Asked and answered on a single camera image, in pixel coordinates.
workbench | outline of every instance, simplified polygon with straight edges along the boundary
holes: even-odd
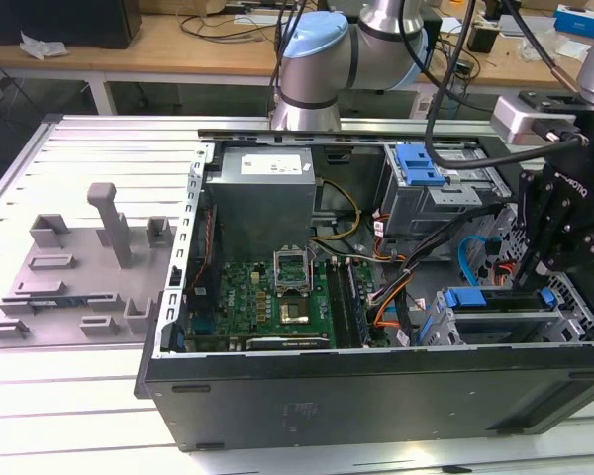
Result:
[[[345,120],[343,127],[420,134],[425,122]],[[185,150],[199,128],[265,129],[267,122],[134,116],[40,125],[0,182],[0,297],[33,243],[35,215],[62,213],[70,228],[100,226],[86,203],[93,181],[115,183],[117,209],[130,226],[155,215],[176,225],[189,169]],[[488,123],[471,121],[438,123],[436,132],[494,134]],[[0,352],[0,474],[394,474],[441,473],[446,465],[475,473],[594,474],[594,403],[539,436],[184,454],[153,402],[133,395],[140,357],[139,345]]]
[[[460,19],[464,15],[463,5],[447,1],[442,10]],[[524,10],[523,14],[540,15],[541,12]],[[212,24],[222,21],[222,17],[211,19]],[[190,22],[188,27],[197,29],[198,25]],[[250,28],[251,25],[228,23],[203,32],[219,35]],[[265,33],[273,38],[274,29],[269,28]],[[558,89],[558,83],[541,61],[523,62],[519,58],[520,41],[500,36],[491,53],[477,54],[482,68],[468,91],[500,94],[511,88]],[[267,86],[275,66],[275,53],[270,42],[224,45],[203,41],[180,31],[173,15],[143,15],[141,29],[127,49],[68,47],[68,50],[70,54],[67,56],[40,61],[17,46],[0,47],[0,65],[15,78],[86,81],[97,111],[104,115],[116,114],[111,82]],[[441,77],[445,59],[437,54],[435,58],[431,70]],[[568,57],[562,57],[559,64],[572,77],[576,77],[581,66],[579,61]],[[422,103],[427,102],[427,97],[431,97],[436,88],[421,75],[417,83],[405,89],[424,94],[417,98],[412,114],[415,118],[424,117],[426,108]]]

floor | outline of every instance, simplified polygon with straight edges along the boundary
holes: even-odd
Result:
[[[1,81],[0,100],[0,177],[18,155],[40,122],[40,115],[8,80]],[[86,85],[76,81],[27,79],[25,93],[45,113],[96,114]],[[119,114],[252,116],[265,115],[267,89],[255,86],[210,86],[173,84],[115,83],[113,95]],[[473,101],[492,107],[493,96],[472,96]],[[413,94],[407,92],[343,91],[342,117],[409,117]],[[466,110],[441,111],[441,118],[485,120],[486,113]]]

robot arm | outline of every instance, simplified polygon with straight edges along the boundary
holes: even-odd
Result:
[[[512,141],[525,133],[553,141],[580,134],[587,146],[549,154],[542,172],[520,176],[518,224],[528,251],[516,275],[521,289],[550,274],[594,266],[594,46],[578,75],[579,97],[525,91],[500,98],[494,123]]]
[[[405,1],[403,25],[417,55],[424,58],[427,36],[420,1]],[[400,8],[401,0],[376,0],[361,11],[357,25],[349,25],[339,13],[304,14],[283,55],[271,127],[338,130],[342,89],[387,90],[413,82],[420,70],[400,37]]]

motherboard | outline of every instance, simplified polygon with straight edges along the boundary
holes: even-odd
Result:
[[[282,285],[291,282],[307,282],[308,288]],[[192,315],[186,339],[196,351],[198,345],[222,351],[283,349],[287,340],[337,348],[336,333],[342,333],[341,347],[361,345],[368,339],[366,298],[373,289],[365,262],[317,261],[305,267],[297,260],[280,267],[273,261],[225,262],[212,325],[200,328],[201,316]]]

wooden table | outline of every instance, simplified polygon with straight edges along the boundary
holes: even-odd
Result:
[[[442,9],[458,18],[464,14],[462,6],[446,3]],[[220,21],[210,20],[215,24]],[[197,20],[190,22],[189,28],[197,29],[199,24],[195,22]],[[218,35],[247,29],[250,26],[229,23],[206,29],[203,33]],[[274,29],[269,28],[265,32],[272,38]],[[478,54],[482,68],[469,92],[499,94],[506,92],[507,87],[558,87],[541,61],[520,60],[517,53],[520,41],[499,37],[490,54]],[[127,49],[68,49],[70,54],[67,56],[39,61],[18,47],[0,47],[0,64],[13,77],[88,82],[100,114],[116,113],[110,82],[266,85],[275,64],[273,47],[268,41],[240,45],[206,42],[181,32],[176,18],[171,15],[144,15],[141,30]],[[579,61],[566,57],[559,63],[570,75],[576,75],[581,66]],[[444,69],[445,59],[436,55],[432,71],[440,75]],[[407,89],[426,96],[435,90],[424,76]]]

